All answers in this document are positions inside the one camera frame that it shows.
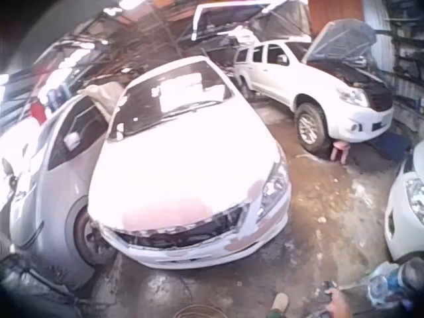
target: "car hood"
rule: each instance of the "car hood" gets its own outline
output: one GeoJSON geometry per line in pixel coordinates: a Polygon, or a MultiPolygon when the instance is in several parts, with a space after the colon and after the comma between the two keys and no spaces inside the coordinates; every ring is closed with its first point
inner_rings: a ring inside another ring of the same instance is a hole
{"type": "Polygon", "coordinates": [[[343,19],[327,23],[313,41],[302,59],[356,60],[377,42],[374,29],[356,19],[343,19]]]}
{"type": "Polygon", "coordinates": [[[421,141],[413,150],[413,167],[418,177],[424,182],[424,141],[421,141]]]}
{"type": "Polygon", "coordinates": [[[258,115],[233,98],[106,142],[88,211],[101,224],[126,231],[202,221],[257,198],[277,155],[258,115]]]}

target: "concrete floor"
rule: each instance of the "concrete floor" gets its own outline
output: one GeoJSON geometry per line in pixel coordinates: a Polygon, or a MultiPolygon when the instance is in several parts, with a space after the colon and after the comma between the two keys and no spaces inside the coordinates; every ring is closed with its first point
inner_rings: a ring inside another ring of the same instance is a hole
{"type": "Polygon", "coordinates": [[[190,303],[229,317],[264,317],[278,292],[290,297],[288,315],[317,307],[324,280],[347,284],[387,258],[384,208],[395,165],[366,144],[354,144],[348,165],[318,159],[299,145],[293,117],[271,101],[254,107],[283,146],[293,184],[286,229],[252,256],[200,270],[151,270],[119,255],[102,273],[93,298],[112,303],[99,317],[173,317],[190,303]]]}

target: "pink stool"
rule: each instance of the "pink stool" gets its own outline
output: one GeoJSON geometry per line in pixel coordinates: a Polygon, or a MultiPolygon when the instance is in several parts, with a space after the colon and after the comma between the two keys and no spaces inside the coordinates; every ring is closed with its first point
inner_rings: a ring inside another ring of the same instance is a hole
{"type": "Polygon", "coordinates": [[[350,144],[346,141],[338,140],[338,141],[334,141],[333,146],[334,148],[333,148],[333,151],[331,152],[330,160],[335,161],[337,152],[340,150],[342,152],[342,158],[340,161],[342,162],[342,164],[346,164],[346,159],[349,153],[350,144]]]}

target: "person's foot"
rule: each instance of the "person's foot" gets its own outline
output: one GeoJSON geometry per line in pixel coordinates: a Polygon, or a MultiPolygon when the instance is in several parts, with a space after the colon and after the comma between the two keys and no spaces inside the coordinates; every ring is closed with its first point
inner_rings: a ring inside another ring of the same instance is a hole
{"type": "Polygon", "coordinates": [[[278,293],[272,304],[273,309],[277,309],[284,313],[289,305],[289,297],[285,293],[278,293]]]}

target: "brown wall panel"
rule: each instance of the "brown wall panel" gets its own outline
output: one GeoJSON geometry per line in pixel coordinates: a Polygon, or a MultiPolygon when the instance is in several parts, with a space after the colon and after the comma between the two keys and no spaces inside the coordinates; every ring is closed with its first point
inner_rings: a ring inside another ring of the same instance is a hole
{"type": "Polygon", "coordinates": [[[364,19],[362,0],[309,0],[308,3],[313,35],[318,34],[329,21],[364,19]]]}

